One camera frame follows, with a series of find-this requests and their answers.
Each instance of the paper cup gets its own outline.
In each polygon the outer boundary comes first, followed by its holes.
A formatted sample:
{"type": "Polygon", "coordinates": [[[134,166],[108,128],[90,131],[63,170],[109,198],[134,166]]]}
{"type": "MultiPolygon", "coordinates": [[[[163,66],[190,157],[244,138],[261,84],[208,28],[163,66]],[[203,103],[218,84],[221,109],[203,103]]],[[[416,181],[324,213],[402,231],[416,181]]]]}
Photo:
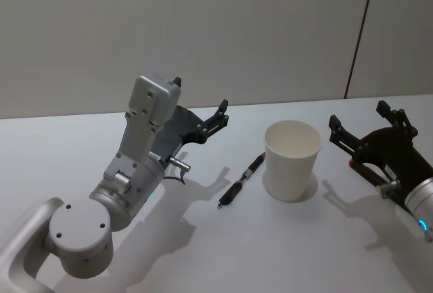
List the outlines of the paper cup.
{"type": "Polygon", "coordinates": [[[311,125],[283,120],[265,133],[266,171],[263,184],[278,200],[297,200],[309,186],[322,140],[311,125]]]}

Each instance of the pen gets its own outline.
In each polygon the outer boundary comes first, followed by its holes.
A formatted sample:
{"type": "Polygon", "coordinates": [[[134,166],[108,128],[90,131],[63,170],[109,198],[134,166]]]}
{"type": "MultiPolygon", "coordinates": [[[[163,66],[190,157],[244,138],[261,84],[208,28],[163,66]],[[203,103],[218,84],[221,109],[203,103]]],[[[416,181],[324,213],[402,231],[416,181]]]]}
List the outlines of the pen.
{"type": "Polygon", "coordinates": [[[229,205],[236,197],[236,195],[241,191],[244,186],[245,181],[247,181],[251,175],[257,170],[257,168],[263,163],[265,159],[265,153],[261,154],[254,160],[252,164],[245,170],[242,174],[241,179],[236,181],[230,188],[225,192],[225,194],[219,199],[218,209],[224,205],[229,205]]]}

